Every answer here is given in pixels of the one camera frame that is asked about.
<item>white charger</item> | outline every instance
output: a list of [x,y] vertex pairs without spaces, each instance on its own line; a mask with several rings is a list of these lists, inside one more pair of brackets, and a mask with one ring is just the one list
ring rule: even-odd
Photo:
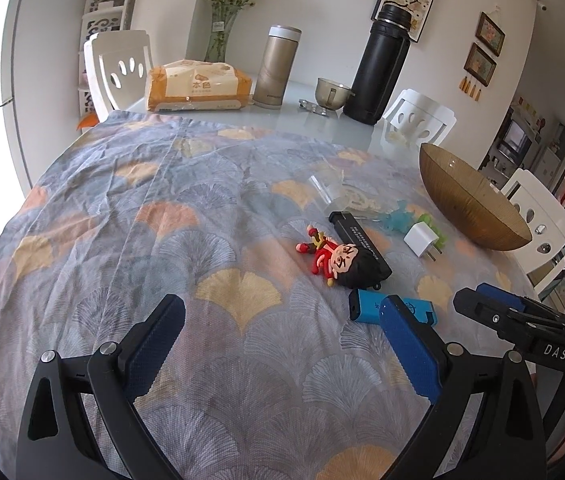
[[429,249],[438,241],[438,235],[425,222],[414,224],[404,239],[418,258],[427,253],[435,261],[435,258],[429,253]]

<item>thermos cap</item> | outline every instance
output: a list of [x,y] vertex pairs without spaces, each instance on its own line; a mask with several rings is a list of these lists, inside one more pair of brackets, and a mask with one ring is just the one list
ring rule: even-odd
[[303,32],[299,28],[288,27],[286,25],[274,25],[274,27],[269,29],[269,35],[274,38],[285,38],[285,40],[291,40],[298,43],[301,40],[301,34]]
[[411,13],[397,6],[394,2],[383,3],[383,8],[381,12],[378,13],[378,19],[383,22],[392,23],[405,30],[411,28]]

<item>screw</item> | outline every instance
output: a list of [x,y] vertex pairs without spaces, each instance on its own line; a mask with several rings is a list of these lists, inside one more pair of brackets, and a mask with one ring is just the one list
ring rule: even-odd
[[447,351],[451,355],[459,356],[459,355],[463,355],[465,349],[463,348],[463,346],[459,345],[458,343],[449,343],[447,345]]
[[509,360],[510,360],[512,363],[520,363],[520,362],[522,362],[522,360],[523,360],[523,356],[520,355],[520,353],[517,352],[516,350],[509,351],[509,352],[507,353],[507,357],[509,357]]
[[50,363],[51,361],[53,361],[54,357],[56,357],[56,352],[54,352],[53,350],[47,350],[44,354],[42,354],[40,360],[43,363]]
[[116,343],[114,343],[113,341],[108,341],[107,343],[101,344],[100,353],[102,355],[113,354],[116,351],[117,348],[118,348],[118,345]]

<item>large bowl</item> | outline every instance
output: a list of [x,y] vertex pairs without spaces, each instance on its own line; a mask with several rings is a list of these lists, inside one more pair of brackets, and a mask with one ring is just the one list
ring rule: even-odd
[[520,213],[467,162],[429,142],[420,146],[420,174],[440,211],[476,245],[513,251],[531,242]]

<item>white chair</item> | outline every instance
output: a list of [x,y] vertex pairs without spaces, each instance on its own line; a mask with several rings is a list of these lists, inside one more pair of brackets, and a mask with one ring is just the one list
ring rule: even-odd
[[[501,192],[514,204],[531,231],[531,243],[514,256],[527,274],[549,262],[565,246],[565,208],[533,173],[518,168]],[[542,292],[565,268],[565,256],[538,285]]]
[[383,118],[409,141],[440,144],[456,124],[453,110],[412,89],[400,92]]
[[85,43],[89,91],[102,123],[112,110],[125,110],[145,95],[151,62],[144,30],[98,32]]

